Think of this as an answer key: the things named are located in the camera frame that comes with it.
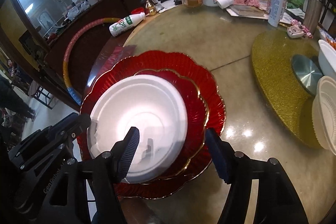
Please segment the large white foam plate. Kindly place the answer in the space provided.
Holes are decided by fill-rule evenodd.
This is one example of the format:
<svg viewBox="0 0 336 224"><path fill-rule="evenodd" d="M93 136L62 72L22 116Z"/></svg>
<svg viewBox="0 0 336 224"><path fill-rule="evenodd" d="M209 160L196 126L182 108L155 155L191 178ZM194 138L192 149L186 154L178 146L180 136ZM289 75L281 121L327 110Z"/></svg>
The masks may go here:
<svg viewBox="0 0 336 224"><path fill-rule="evenodd" d="M139 130L128 184L163 174L180 154L187 135L187 110L177 88L154 75L127 77L109 87L90 113L88 149L93 158L112 149L131 127Z"/></svg>

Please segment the white foam bowl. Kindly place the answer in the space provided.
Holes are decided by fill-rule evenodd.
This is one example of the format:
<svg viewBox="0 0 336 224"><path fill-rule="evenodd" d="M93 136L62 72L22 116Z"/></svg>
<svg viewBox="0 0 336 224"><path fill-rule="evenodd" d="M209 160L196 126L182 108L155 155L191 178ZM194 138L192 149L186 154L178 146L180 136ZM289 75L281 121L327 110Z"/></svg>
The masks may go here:
<svg viewBox="0 0 336 224"><path fill-rule="evenodd" d="M326 41L319 39L318 62L322 73L336 80L336 52Z"/></svg>

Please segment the red gold scalloped plate small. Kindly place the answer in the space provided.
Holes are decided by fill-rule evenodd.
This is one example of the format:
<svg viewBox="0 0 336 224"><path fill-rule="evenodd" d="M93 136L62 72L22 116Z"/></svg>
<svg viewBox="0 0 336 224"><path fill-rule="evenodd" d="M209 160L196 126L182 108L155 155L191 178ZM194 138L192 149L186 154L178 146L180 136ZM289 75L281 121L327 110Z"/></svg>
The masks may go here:
<svg viewBox="0 0 336 224"><path fill-rule="evenodd" d="M209 108L192 79L172 69L134 74L160 84L160 93L136 90L140 102L123 116L139 129L140 141L126 180L132 184L169 179L189 166L201 150Z"/></svg>

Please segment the beige pulp bowl with tab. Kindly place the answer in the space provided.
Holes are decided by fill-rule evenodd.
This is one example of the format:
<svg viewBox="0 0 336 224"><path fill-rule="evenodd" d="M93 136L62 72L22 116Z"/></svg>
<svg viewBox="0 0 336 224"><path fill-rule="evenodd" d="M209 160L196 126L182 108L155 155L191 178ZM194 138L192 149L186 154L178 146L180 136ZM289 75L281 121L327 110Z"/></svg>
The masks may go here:
<svg viewBox="0 0 336 224"><path fill-rule="evenodd" d="M316 138L322 148L335 155L335 80L323 76L317 84L312 105L312 121Z"/></svg>

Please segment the silver metal turntable disc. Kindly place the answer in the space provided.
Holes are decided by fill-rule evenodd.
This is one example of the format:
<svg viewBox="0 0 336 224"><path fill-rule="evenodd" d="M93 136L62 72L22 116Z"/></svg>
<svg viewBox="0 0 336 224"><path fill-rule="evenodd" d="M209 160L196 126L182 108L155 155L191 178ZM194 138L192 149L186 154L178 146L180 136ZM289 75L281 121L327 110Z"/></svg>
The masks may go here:
<svg viewBox="0 0 336 224"><path fill-rule="evenodd" d="M294 55L291 58L293 73L302 87L311 95L317 93L318 81L323 74L313 60L304 55Z"/></svg>

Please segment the red gold scalloped plate large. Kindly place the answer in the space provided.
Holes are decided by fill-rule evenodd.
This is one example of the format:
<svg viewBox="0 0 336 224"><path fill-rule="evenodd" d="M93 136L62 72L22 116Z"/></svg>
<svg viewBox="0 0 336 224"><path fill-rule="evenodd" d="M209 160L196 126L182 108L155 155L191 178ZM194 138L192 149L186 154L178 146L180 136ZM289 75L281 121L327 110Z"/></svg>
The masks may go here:
<svg viewBox="0 0 336 224"><path fill-rule="evenodd" d="M180 52L146 51L138 56L129 56L117 62L111 69L98 76L84 97L80 112L90 114L95 103L113 84L142 69L172 69L192 79L198 86L202 98L209 108L209 119L205 126L214 128L220 135L226 122L226 108L218 91L218 85L210 71L197 64L192 58ZM184 184L202 174L211 164L211 156L205 145L191 159L186 170L169 179L156 179L147 183L119 183L115 186L117 195L125 198L157 200L179 191Z"/></svg>

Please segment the small white green bottle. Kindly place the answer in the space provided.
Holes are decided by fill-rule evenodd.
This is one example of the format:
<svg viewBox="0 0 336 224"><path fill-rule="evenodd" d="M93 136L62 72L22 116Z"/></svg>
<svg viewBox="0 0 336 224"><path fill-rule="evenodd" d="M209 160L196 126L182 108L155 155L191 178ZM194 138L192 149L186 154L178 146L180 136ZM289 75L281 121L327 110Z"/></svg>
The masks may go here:
<svg viewBox="0 0 336 224"><path fill-rule="evenodd" d="M140 12L138 14L131 14L123 19L120 19L118 22L112 24L109 27L109 31L113 37L116 37L119 36L124 31L136 27L145 19L146 15L144 12Z"/></svg>

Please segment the gold glitter turntable mat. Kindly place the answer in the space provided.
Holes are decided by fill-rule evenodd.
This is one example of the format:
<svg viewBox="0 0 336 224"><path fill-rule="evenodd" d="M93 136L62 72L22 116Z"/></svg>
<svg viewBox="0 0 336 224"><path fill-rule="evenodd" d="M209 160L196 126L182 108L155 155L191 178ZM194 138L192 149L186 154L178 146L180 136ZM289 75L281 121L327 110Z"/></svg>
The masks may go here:
<svg viewBox="0 0 336 224"><path fill-rule="evenodd" d="M304 39L290 39L284 31L271 30L256 36L251 52L256 82L278 119L303 144L319 149L311 108L314 97L296 78L291 67L294 55L315 60L317 50Z"/></svg>

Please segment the car key fob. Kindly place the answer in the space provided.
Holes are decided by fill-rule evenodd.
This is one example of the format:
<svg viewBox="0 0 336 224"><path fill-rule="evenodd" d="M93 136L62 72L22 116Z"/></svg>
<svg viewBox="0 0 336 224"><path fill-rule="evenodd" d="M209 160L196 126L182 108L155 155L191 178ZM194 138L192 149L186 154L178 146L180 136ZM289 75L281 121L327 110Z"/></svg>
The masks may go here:
<svg viewBox="0 0 336 224"><path fill-rule="evenodd" d="M304 36L305 32L298 26L290 26L286 30L291 39L297 39Z"/></svg>

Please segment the stainless steel thermos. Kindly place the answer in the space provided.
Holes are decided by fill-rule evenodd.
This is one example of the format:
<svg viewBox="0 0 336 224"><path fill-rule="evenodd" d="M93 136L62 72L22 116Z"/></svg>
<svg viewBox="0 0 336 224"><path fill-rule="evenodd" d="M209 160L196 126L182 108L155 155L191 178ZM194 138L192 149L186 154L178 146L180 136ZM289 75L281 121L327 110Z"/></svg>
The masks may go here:
<svg viewBox="0 0 336 224"><path fill-rule="evenodd" d="M313 35L321 16L324 0L308 0L303 25Z"/></svg>

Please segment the pink cloth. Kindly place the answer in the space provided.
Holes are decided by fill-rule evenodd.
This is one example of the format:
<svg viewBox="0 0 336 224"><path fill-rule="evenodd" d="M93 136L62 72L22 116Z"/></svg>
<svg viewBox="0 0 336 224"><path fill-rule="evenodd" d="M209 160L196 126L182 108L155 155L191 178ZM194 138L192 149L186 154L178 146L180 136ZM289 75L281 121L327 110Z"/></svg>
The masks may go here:
<svg viewBox="0 0 336 224"><path fill-rule="evenodd" d="M260 7L259 0L234 0L234 5Z"/></svg>

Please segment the white cup lying down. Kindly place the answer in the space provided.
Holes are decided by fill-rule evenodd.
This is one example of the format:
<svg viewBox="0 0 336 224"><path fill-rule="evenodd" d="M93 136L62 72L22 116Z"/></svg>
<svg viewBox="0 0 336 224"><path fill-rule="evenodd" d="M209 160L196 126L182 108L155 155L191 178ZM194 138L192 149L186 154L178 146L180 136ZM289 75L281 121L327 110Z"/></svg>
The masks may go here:
<svg viewBox="0 0 336 224"><path fill-rule="evenodd" d="M216 3L221 9L226 9L234 4L234 0L216 0Z"/></svg>

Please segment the white blue tube package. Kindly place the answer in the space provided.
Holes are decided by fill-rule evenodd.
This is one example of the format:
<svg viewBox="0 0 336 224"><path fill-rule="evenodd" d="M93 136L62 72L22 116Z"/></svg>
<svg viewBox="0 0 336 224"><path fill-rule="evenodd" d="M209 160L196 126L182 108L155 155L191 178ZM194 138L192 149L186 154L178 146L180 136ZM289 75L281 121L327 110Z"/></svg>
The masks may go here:
<svg viewBox="0 0 336 224"><path fill-rule="evenodd" d="M282 11L284 6L284 0L270 0L268 23L277 27L280 19L282 18Z"/></svg>

